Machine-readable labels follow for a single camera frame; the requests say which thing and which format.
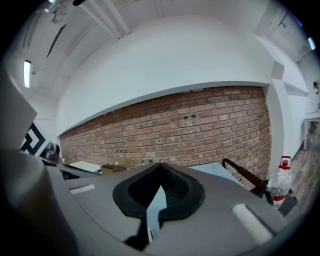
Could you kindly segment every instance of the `white wall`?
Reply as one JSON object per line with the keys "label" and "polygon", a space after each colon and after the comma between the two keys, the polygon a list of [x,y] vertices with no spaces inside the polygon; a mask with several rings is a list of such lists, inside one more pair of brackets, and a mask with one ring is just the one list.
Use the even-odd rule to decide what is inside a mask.
{"label": "white wall", "polygon": [[57,143],[56,116],[58,103],[37,93],[29,94],[27,101],[37,112],[35,120],[52,143]]}
{"label": "white wall", "polygon": [[57,134],[114,109],[185,91],[187,85],[238,81],[263,86],[272,67],[273,59],[254,38],[250,43],[212,17],[154,20],[83,63],[59,99]]}
{"label": "white wall", "polygon": [[290,156],[293,157],[304,141],[304,119],[306,116],[307,97],[289,95],[288,98],[291,107],[293,134]]}
{"label": "white wall", "polygon": [[282,78],[275,82],[277,96],[280,98],[283,124],[272,122],[272,132],[283,126],[283,153],[293,157],[303,142],[304,122],[309,93],[299,66],[275,44],[263,37],[257,37],[272,57],[284,66]]}
{"label": "white wall", "polygon": [[314,81],[320,81],[320,62],[317,53],[313,51],[309,54],[299,63],[299,68],[309,91],[307,108],[309,111],[316,110],[318,108],[318,102],[320,102],[319,94],[317,95],[314,89]]}

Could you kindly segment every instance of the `brick wall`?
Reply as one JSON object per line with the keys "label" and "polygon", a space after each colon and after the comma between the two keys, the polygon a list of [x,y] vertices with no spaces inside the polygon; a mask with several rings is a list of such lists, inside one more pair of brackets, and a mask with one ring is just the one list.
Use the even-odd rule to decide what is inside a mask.
{"label": "brick wall", "polygon": [[155,162],[194,166],[228,158],[264,179],[271,156],[270,125],[262,88],[224,86],[123,107],[75,127],[60,141],[67,163],[119,162],[134,168]]}

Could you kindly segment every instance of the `plastic bottle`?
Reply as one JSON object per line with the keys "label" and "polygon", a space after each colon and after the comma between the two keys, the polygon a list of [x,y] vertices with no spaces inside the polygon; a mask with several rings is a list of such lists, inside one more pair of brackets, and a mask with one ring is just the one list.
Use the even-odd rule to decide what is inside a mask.
{"label": "plastic bottle", "polygon": [[273,173],[269,179],[268,187],[273,196],[273,207],[279,209],[286,199],[293,182],[293,173],[290,169],[291,157],[282,156],[278,172]]}

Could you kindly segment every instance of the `gray panel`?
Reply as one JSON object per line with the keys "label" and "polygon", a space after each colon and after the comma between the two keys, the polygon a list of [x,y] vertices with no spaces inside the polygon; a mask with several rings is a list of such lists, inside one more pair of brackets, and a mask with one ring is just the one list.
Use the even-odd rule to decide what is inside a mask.
{"label": "gray panel", "polygon": [[0,81],[0,149],[18,150],[37,112],[10,81],[3,63]]}
{"label": "gray panel", "polygon": [[76,237],[79,255],[143,255],[141,251],[124,244],[98,226],[74,199],[60,171],[50,166],[47,169],[60,209]]}
{"label": "gray panel", "polygon": [[157,237],[144,250],[146,253],[212,255],[214,252],[219,256],[231,256],[252,250],[254,241],[231,211],[237,204],[255,209],[254,213],[267,227],[273,226],[271,221],[278,225],[278,229],[285,226],[280,213],[233,181],[175,164],[169,165],[200,181],[205,189],[205,199],[188,218],[165,222]]}

